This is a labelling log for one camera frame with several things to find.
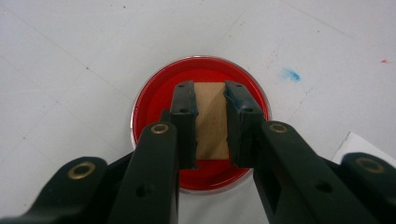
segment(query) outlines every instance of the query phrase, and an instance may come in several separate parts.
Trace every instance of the blue ink stain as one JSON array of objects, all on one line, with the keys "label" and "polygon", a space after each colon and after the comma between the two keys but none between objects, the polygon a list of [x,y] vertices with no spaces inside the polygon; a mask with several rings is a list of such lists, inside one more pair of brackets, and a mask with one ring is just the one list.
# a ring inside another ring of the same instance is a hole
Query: blue ink stain
[{"label": "blue ink stain", "polygon": [[296,72],[294,72],[290,68],[283,69],[282,77],[285,79],[290,79],[293,82],[299,82],[301,80],[300,75],[298,75]]}]

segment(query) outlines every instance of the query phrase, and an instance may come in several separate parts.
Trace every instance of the wooden block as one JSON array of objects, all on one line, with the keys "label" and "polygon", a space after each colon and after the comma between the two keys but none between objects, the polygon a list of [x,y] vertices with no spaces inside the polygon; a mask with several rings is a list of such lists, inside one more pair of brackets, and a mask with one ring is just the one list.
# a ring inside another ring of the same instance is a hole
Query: wooden block
[{"label": "wooden block", "polygon": [[227,160],[227,113],[223,82],[195,82],[197,160]]}]

